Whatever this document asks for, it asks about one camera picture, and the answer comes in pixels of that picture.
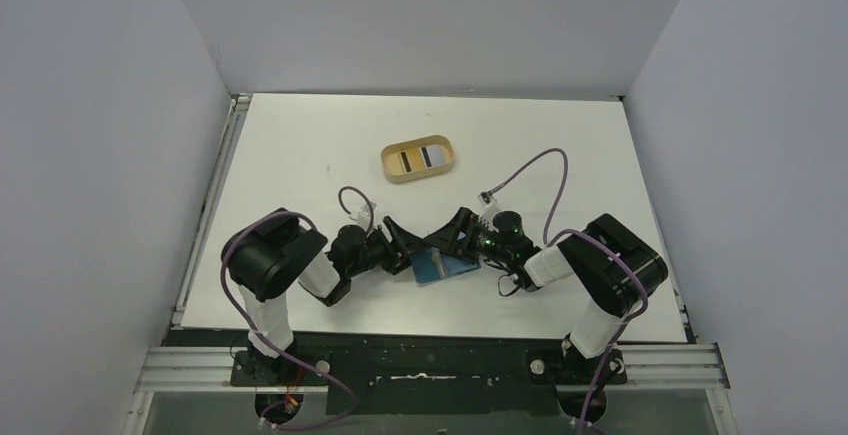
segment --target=gray wall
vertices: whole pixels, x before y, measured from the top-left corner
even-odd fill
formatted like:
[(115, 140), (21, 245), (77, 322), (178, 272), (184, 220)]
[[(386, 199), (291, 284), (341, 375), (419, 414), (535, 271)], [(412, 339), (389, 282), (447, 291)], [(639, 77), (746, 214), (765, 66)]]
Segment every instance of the gray wall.
[(183, 0), (233, 92), (574, 98), (625, 93), (677, 1)]
[(744, 435), (848, 432), (848, 0), (681, 0), (625, 107)]
[(229, 100), (179, 0), (0, 0), (3, 433), (117, 433)]

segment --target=purple cable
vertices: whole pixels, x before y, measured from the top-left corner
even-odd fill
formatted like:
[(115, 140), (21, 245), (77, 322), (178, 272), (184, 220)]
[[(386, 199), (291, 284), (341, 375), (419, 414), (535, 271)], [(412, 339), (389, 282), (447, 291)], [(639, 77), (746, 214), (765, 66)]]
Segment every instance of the purple cable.
[(568, 156), (565, 154), (565, 150), (561, 148), (549, 148), (542, 153), (536, 155), (531, 158), (527, 163), (521, 166), (518, 170), (515, 171), (509, 178), (507, 178), (503, 183), (496, 186), (495, 188), (489, 190), (487, 193), (489, 195), (494, 195), (499, 192), (502, 188), (507, 186), (509, 182), (513, 181), (515, 177), (517, 177), (521, 172), (524, 171), (527, 167), (533, 164), (536, 160), (544, 157), (549, 153), (558, 153), (562, 155), (562, 181), (559, 183), (559, 190), (557, 190), (557, 196), (554, 198), (554, 203), (551, 205), (551, 211), (548, 213), (548, 219), (545, 220), (545, 230), (542, 233), (542, 241), (547, 244), (548, 243), (548, 230), (551, 228), (551, 221), (554, 218), (554, 212), (556, 212), (556, 207), (559, 205), (559, 199), (562, 198), (562, 191), (565, 190), (565, 179), (568, 178)]
[(642, 282), (639, 281), (639, 278), (636, 276), (636, 274), (633, 273), (633, 270), (631, 270), (630, 267), (628, 267), (627, 264), (624, 263), (624, 261), (621, 260), (618, 255), (613, 253), (613, 251), (610, 250), (603, 243), (595, 240), (594, 238), (590, 237), (589, 235), (586, 235), (585, 233), (579, 230), (574, 230), (573, 228), (566, 228), (565, 230), (557, 233), (554, 239), (547, 243), (547, 246), (553, 246), (554, 244), (556, 244), (557, 241), (559, 241), (560, 238), (563, 237), (563, 235), (566, 234), (574, 235), (575, 237), (586, 241), (598, 250), (604, 252), (604, 254), (608, 256), (610, 260), (612, 260), (616, 265), (618, 265), (618, 268), (620, 268), (625, 275), (627, 275), (627, 278), (629, 278), (630, 281), (633, 282), (633, 286), (635, 286), (636, 291), (639, 292), (639, 300), (642, 301), (642, 306), (624, 319), (624, 321), (621, 323), (621, 327), (619, 327), (618, 331), (615, 332), (615, 335), (613, 335), (612, 339), (610, 339), (607, 348), (601, 355), (601, 359), (598, 362), (598, 368), (595, 369), (595, 373), (594, 375), (592, 375), (592, 381), (589, 382), (589, 391), (586, 392), (586, 398), (583, 400), (583, 409), (580, 411), (580, 419), (577, 420), (577, 435), (580, 435), (583, 433), (583, 427), (586, 426), (586, 412), (589, 411), (589, 403), (592, 401), (592, 392), (595, 390), (595, 385), (598, 384), (598, 379), (600, 378), (601, 372), (603, 371), (603, 368), (607, 363), (607, 358), (609, 358), (609, 354), (612, 351), (612, 346), (615, 345), (615, 342), (618, 341), (618, 338), (621, 336), (622, 333), (624, 333), (624, 329), (627, 328), (627, 324), (630, 323), (630, 321), (634, 318), (645, 313), (645, 311), (648, 309), (648, 292), (645, 290), (645, 287), (642, 285)]
[(356, 193), (357, 195), (362, 197), (363, 200), (365, 200), (365, 205), (368, 206), (368, 229), (365, 230), (365, 232), (370, 233), (371, 229), (374, 228), (374, 206), (371, 205), (371, 200), (368, 199), (368, 197), (365, 195), (365, 193), (362, 190), (360, 190), (360, 189), (358, 189), (354, 186), (345, 185), (344, 187), (340, 188), (339, 189), (339, 205), (342, 206), (342, 210), (344, 210), (344, 212), (348, 215), (350, 215), (350, 210), (348, 210), (347, 207), (345, 207), (344, 201), (342, 200), (342, 194), (344, 193), (345, 190), (350, 190), (351, 192)]
[[(342, 412), (338, 415), (335, 415), (333, 417), (330, 417), (326, 420), (322, 420), (322, 421), (316, 422), (316, 423), (310, 423), (310, 424), (307, 424), (307, 425), (300, 425), (300, 426), (296, 426), (296, 427), (286, 427), (286, 426), (277, 427), (280, 430), (289, 430), (289, 431), (310, 430), (310, 429), (313, 429), (313, 428), (319, 428), (319, 427), (327, 426), (331, 423), (337, 422), (337, 421), (347, 417), (348, 415), (350, 415), (354, 410), (356, 410), (356, 407), (359, 405), (359, 400), (357, 400), (356, 394), (354, 394), (353, 390), (351, 390), (350, 387), (345, 385), (344, 382), (342, 382), (338, 378), (336, 378), (336, 377), (330, 375), (329, 373), (326, 373), (326, 372), (324, 372), (324, 371), (322, 371), (322, 370), (320, 370), (320, 369), (318, 369), (318, 368), (316, 368), (316, 367), (314, 367), (314, 366), (312, 366), (312, 365), (310, 365), (310, 364), (308, 364), (308, 363), (306, 363), (306, 362), (304, 362), (304, 361), (302, 361), (302, 360), (300, 360), (296, 357), (293, 357), (292, 355), (286, 353), (285, 350), (281, 349), (280, 347), (278, 347), (274, 343), (272, 343), (270, 340), (268, 340), (268, 337), (266, 337), (265, 335), (263, 335), (262, 333), (259, 332), (259, 329), (256, 327), (256, 323), (253, 321), (252, 318), (250, 318), (250, 315), (247, 313), (247, 311), (245, 311), (245, 309), (242, 308), (241, 305), (239, 305), (235, 296), (233, 296), (233, 293), (230, 291), (230, 287), (227, 286), (227, 265), (229, 265), (230, 258), (232, 258), (233, 253), (236, 251), (236, 248), (238, 248), (238, 246), (241, 245), (241, 242), (248, 236), (248, 234), (250, 234), (250, 232), (256, 230), (260, 225), (262, 225), (262, 224), (264, 224), (264, 223), (266, 223), (270, 220), (274, 220), (274, 219), (282, 218), (282, 217), (286, 217), (286, 218), (297, 217), (297, 218), (303, 219), (307, 224), (309, 224), (309, 226), (313, 230), (317, 230), (317, 228), (315, 227), (315, 224), (312, 222), (312, 220), (309, 219), (309, 217), (307, 217), (306, 215), (297, 213), (297, 212), (286, 212), (286, 211), (284, 211), (284, 212), (274, 212), (274, 213), (271, 213), (269, 215), (266, 215), (265, 217), (263, 217), (260, 220), (257, 220), (256, 222), (253, 222), (249, 227), (242, 230), (241, 233), (239, 233), (238, 236), (236, 236), (236, 238), (230, 244), (230, 248), (227, 250), (227, 252), (224, 254), (223, 258), (221, 259), (221, 288), (224, 290), (224, 295), (226, 295), (227, 300), (229, 300), (230, 303), (233, 304), (233, 307), (235, 307), (235, 309), (239, 312), (239, 314), (241, 314), (242, 318), (244, 318), (244, 321), (247, 322), (247, 326), (250, 327), (250, 331), (252, 331), (253, 334), (256, 335), (256, 338), (258, 338), (265, 345), (268, 345), (269, 347), (271, 347), (272, 350), (279, 353), (280, 356), (282, 356), (286, 360), (288, 360), (288, 361), (290, 361), (290, 362), (294, 363), (295, 365), (298, 365), (302, 368), (305, 368), (305, 369), (309, 370), (310, 372), (314, 372), (319, 377), (323, 377), (324, 379), (329, 380), (330, 382), (334, 383), (337, 387), (342, 389), (342, 391), (344, 391), (345, 393), (350, 395), (351, 398), (353, 398), (353, 405), (351, 405), (350, 408), (348, 408), (344, 412)], [(269, 405), (268, 407), (265, 408), (265, 410), (262, 411), (262, 413), (260, 414), (260, 417), (264, 418), (265, 415), (270, 410), (273, 410), (274, 408), (276, 408), (279, 405), (280, 405), (279, 403)]]

